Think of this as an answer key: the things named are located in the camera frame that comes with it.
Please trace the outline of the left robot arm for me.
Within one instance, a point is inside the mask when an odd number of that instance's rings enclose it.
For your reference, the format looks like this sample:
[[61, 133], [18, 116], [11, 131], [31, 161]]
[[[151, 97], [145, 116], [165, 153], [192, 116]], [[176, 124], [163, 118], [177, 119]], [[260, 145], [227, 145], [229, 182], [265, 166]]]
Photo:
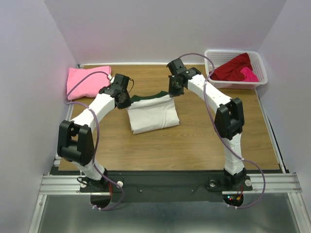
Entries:
[[92, 185], [97, 191], [104, 191], [110, 181], [107, 170], [95, 159], [99, 138], [93, 140], [92, 132], [99, 130], [99, 122], [113, 109], [124, 109], [131, 105], [127, 90], [134, 81], [128, 76], [116, 74], [107, 76], [110, 85], [102, 87], [90, 105], [65, 100], [65, 104], [78, 104], [86, 109], [72, 120], [63, 120], [59, 125], [57, 154], [75, 164], [86, 176], [78, 182], [85, 187]]

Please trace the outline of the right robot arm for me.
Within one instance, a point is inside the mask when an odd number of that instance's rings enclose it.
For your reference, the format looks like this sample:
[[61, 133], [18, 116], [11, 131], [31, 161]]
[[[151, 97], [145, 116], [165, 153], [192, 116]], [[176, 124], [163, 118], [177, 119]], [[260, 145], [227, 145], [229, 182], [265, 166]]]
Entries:
[[186, 68], [180, 58], [169, 62], [167, 68], [171, 73], [169, 94], [172, 97], [183, 95], [186, 88], [204, 100], [213, 128], [224, 145], [224, 185], [235, 189], [246, 176], [241, 150], [244, 126], [241, 99], [233, 99], [218, 90], [198, 69]]

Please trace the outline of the white and green t-shirt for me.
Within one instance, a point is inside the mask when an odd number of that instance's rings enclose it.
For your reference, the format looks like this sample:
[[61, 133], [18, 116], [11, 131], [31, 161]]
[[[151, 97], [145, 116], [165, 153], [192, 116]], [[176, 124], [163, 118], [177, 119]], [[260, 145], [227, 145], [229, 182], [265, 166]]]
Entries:
[[174, 99], [166, 91], [152, 96], [133, 95], [131, 105], [127, 107], [133, 134], [179, 125], [179, 117]]

